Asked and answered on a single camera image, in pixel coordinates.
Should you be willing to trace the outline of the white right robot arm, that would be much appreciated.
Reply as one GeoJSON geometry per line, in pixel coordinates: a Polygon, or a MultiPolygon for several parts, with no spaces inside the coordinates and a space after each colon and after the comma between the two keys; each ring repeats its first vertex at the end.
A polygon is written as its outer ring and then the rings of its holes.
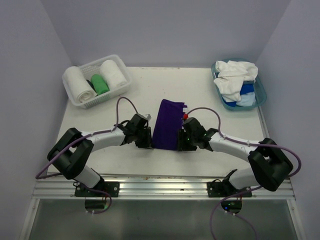
{"type": "Polygon", "coordinates": [[[270,138],[261,142],[240,144],[240,138],[233,142],[226,136],[221,136],[217,129],[206,130],[194,117],[185,119],[182,127],[186,143],[193,148],[225,153],[249,163],[250,167],[234,169],[222,181],[212,182],[212,190],[221,196],[232,197],[253,186],[262,186],[274,192],[294,168],[270,138]]]}

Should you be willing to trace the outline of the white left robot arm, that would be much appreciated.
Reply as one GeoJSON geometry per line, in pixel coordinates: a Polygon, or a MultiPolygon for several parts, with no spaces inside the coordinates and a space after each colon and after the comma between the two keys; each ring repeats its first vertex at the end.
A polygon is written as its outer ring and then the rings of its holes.
{"type": "Polygon", "coordinates": [[[76,180],[86,186],[92,196],[103,193],[104,180],[87,161],[92,152],[108,147],[135,143],[138,148],[151,147],[151,128],[149,114],[136,113],[114,128],[83,132],[76,128],[68,129],[47,155],[47,160],[55,160],[53,166],[68,180],[76,180]]]}

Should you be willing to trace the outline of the purple towel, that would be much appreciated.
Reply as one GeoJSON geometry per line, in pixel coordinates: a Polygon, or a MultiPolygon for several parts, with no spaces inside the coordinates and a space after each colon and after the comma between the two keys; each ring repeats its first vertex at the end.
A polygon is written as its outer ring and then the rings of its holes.
{"type": "Polygon", "coordinates": [[[184,102],[167,99],[161,101],[152,135],[154,149],[169,151],[178,149],[179,130],[182,128],[184,109],[187,107],[184,102]]]}

